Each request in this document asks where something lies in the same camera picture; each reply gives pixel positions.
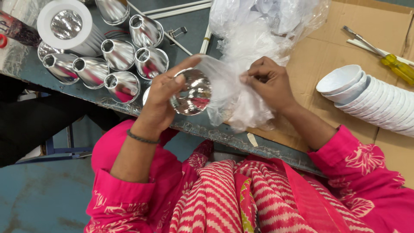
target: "blue metal table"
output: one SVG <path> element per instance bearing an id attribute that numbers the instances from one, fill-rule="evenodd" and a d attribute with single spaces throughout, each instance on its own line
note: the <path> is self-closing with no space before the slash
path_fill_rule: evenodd
<path id="1" fill-rule="evenodd" d="M 156 1 L 138 1 L 130 0 L 142 12 L 159 9 L 178 4 L 192 2 L 191 0 L 156 0 Z M 103 32 L 114 30 L 112 26 L 105 24 L 102 20 L 96 6 L 89 7 L 93 17 L 94 24 Z M 136 14 L 135 10 L 131 8 L 131 15 Z M 199 53 L 205 31 L 208 25 L 209 9 L 198 10 L 195 12 L 185 13 L 182 15 L 172 16 L 168 18 L 159 19 L 158 21 L 163 25 L 164 30 L 177 29 L 179 27 L 186 27 L 188 33 L 177 37 L 180 42 L 191 53 Z M 220 58 L 221 53 L 216 49 L 217 38 L 212 38 L 212 42 L 207 50 L 207 54 L 215 58 Z M 188 55 L 177 46 L 170 46 L 164 43 L 163 49 L 170 59 L 170 67 L 178 64 L 180 61 L 188 57 Z M 26 57 L 25 65 L 23 66 L 19 79 L 29 81 L 59 92 L 66 93 L 87 101 L 94 102 L 100 106 L 120 111 L 126 114 L 139 116 L 142 108 L 142 94 L 150 85 L 148 80 L 140 78 L 142 89 L 140 96 L 132 104 L 119 104 L 111 99 L 105 88 L 98 90 L 91 90 L 86 88 L 82 82 L 77 82 L 73 85 L 63 85 L 58 82 L 47 70 L 43 67 L 42 62 L 37 57 L 35 48 L 29 49 L 29 54 Z M 279 143 L 266 140 L 259 136 L 256 137 L 258 143 L 254 147 L 249 139 L 247 133 L 235 134 L 230 129 L 230 126 L 222 124 L 218 127 L 210 125 L 209 118 L 206 112 L 197 116 L 183 116 L 176 115 L 176 118 L 171 125 L 172 128 L 180 131 L 201 136 L 212 141 L 225 144 L 227 146 L 253 153 L 266 158 L 280 158 L 289 165 L 301 170 L 306 170 L 311 173 L 321 174 L 316 166 L 312 163 L 310 158 L 303 152 L 286 147 Z"/>

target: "woman's left hand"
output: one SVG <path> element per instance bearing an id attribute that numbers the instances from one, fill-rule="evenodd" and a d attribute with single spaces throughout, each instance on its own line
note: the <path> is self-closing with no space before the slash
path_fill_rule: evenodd
<path id="1" fill-rule="evenodd" d="M 158 140 L 161 132 L 171 125 L 176 113 L 169 99 L 185 86 L 184 76 L 179 75 L 174 78 L 174 75 L 181 70 L 196 66 L 200 61 L 199 56 L 191 56 L 152 80 L 148 99 L 132 126 L 131 133 L 148 140 Z"/>

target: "metallic reflector cup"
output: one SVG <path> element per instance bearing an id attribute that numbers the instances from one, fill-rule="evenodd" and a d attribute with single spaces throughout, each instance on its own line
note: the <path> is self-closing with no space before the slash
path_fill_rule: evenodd
<path id="1" fill-rule="evenodd" d="M 43 58 L 45 58 L 46 55 L 51 54 L 51 53 L 62 54 L 62 53 L 65 53 L 65 50 L 53 48 L 49 46 L 48 44 L 46 44 L 44 41 L 42 41 L 39 44 L 39 47 L 37 47 L 37 56 L 39 57 L 41 61 L 43 61 Z"/>
<path id="2" fill-rule="evenodd" d="M 130 7 L 119 0 L 95 0 L 105 23 L 116 27 L 128 27 Z"/>
<path id="3" fill-rule="evenodd" d="M 74 84 L 79 78 L 73 70 L 73 61 L 77 56 L 73 54 L 48 54 L 43 58 L 43 66 L 52 74 L 59 82 L 63 84 Z"/>
<path id="4" fill-rule="evenodd" d="M 164 39 L 164 29 L 155 20 L 142 15 L 134 15 L 129 22 L 132 42 L 138 48 L 155 48 Z"/>
<path id="5" fill-rule="evenodd" d="M 106 39 L 102 42 L 103 57 L 111 69 L 125 71 L 135 62 L 135 47 L 127 41 Z"/>
<path id="6" fill-rule="evenodd" d="M 73 61 L 72 66 L 83 84 L 90 89 L 103 87 L 104 80 L 109 74 L 109 66 L 101 58 L 77 58 Z"/>
<path id="7" fill-rule="evenodd" d="M 144 106 L 145 103 L 147 102 L 148 99 L 148 94 L 149 94 L 149 89 L 151 87 L 147 88 L 147 90 L 144 92 L 144 94 L 142 95 L 142 105 Z"/>
<path id="8" fill-rule="evenodd" d="M 161 49 L 140 48 L 135 53 L 135 66 L 138 74 L 151 80 L 168 70 L 168 56 Z"/>
<path id="9" fill-rule="evenodd" d="M 188 68 L 178 72 L 174 77 L 184 75 L 187 90 L 174 94 L 170 103 L 177 113 L 194 116 L 202 113 L 210 103 L 211 85 L 208 77 L 198 69 Z"/>
<path id="10" fill-rule="evenodd" d="M 108 75 L 105 87 L 112 98 L 119 103 L 131 103 L 140 94 L 141 85 L 138 78 L 131 72 L 121 71 Z"/>

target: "yellow screwdriver handle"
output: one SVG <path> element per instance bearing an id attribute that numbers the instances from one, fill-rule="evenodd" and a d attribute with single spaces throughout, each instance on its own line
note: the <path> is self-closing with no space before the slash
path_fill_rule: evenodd
<path id="1" fill-rule="evenodd" d="M 397 60 L 397 57 L 394 54 L 388 54 L 381 59 L 381 62 L 384 65 L 389 66 L 394 73 L 403 78 L 410 85 L 414 85 L 414 69 L 411 66 Z"/>

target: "cardboard sheet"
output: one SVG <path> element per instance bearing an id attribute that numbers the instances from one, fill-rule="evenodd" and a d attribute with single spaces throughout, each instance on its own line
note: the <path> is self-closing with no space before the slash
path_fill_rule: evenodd
<path id="1" fill-rule="evenodd" d="M 342 112 L 334 107 L 332 101 L 322 97 L 315 87 L 332 70 L 358 64 L 377 79 L 414 91 L 414 87 L 381 64 L 375 54 L 347 43 L 348 39 L 353 38 L 342 29 L 347 25 L 378 48 L 414 61 L 413 14 L 413 8 L 374 0 L 333 0 L 327 22 L 297 44 L 287 66 L 294 96 L 302 106 L 334 127 L 346 125 L 362 143 L 383 145 L 390 169 L 398 170 L 405 176 L 408 173 L 404 174 L 404 171 L 408 171 L 410 166 L 405 163 L 407 168 L 403 168 L 402 157 L 410 157 L 407 161 L 414 160 L 414 138 L 380 130 Z M 278 116 L 274 124 L 276 129 L 273 131 L 248 131 L 300 151 L 308 149 L 286 119 Z M 414 187 L 414 172 L 411 175 L 407 180 L 411 180 Z"/>

